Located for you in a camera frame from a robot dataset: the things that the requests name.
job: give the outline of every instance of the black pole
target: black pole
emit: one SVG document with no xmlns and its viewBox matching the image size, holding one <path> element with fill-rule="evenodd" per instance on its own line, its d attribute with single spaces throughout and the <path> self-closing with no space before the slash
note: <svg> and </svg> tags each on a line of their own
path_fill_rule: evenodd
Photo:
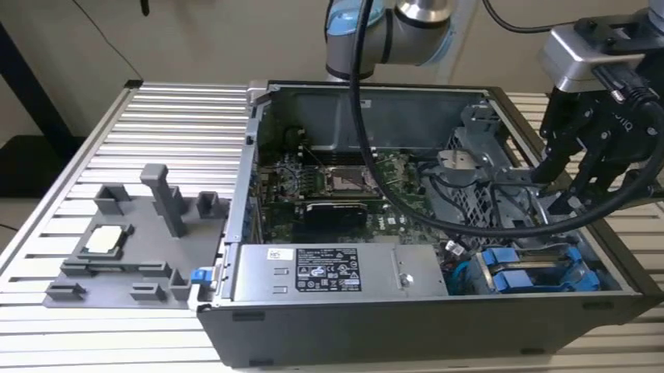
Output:
<svg viewBox="0 0 664 373">
<path fill-rule="evenodd" d="M 69 159 L 77 150 L 76 140 L 1 22 L 0 56 L 0 72 L 16 98 L 21 101 L 54 153 L 60 158 Z"/>
</svg>

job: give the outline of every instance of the motherboard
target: motherboard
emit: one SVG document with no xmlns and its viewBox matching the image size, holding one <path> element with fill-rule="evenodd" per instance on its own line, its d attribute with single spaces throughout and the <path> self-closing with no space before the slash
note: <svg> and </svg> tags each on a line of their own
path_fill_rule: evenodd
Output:
<svg viewBox="0 0 664 373">
<path fill-rule="evenodd" d="M 446 239 L 386 202 L 358 155 L 302 150 L 259 167 L 264 243 L 438 244 Z M 418 212 L 432 215 L 411 156 L 399 151 L 374 156 L 388 187 Z"/>
</svg>

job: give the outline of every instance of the blue latch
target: blue latch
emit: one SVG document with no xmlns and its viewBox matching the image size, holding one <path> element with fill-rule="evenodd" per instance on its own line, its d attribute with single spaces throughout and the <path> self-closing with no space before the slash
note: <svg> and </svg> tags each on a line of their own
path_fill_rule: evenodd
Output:
<svg viewBox="0 0 664 373">
<path fill-rule="evenodd" d="M 212 275 L 211 268 L 197 268 L 196 270 L 192 270 L 191 283 L 209 286 L 211 285 L 211 275 Z"/>
</svg>

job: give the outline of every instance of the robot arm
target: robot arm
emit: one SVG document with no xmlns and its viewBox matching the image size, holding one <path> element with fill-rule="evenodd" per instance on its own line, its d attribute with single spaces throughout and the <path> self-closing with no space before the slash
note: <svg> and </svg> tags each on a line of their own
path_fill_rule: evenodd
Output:
<svg viewBox="0 0 664 373">
<path fill-rule="evenodd" d="M 331 0 L 327 13 L 327 73 L 348 80 L 359 0 Z M 422 65 L 438 61 L 451 42 L 451 6 L 447 0 L 399 0 L 394 9 L 374 2 L 364 36 L 359 76 L 366 79 L 376 64 Z"/>
</svg>

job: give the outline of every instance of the black connector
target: black connector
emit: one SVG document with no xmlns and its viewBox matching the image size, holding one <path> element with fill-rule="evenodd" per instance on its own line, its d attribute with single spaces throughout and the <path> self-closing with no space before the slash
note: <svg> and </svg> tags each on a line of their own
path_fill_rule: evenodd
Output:
<svg viewBox="0 0 664 373">
<path fill-rule="evenodd" d="M 633 68 L 624 62 L 595 66 L 591 73 L 610 92 L 613 100 L 630 110 L 637 110 L 645 103 L 660 99 L 648 87 Z"/>
</svg>

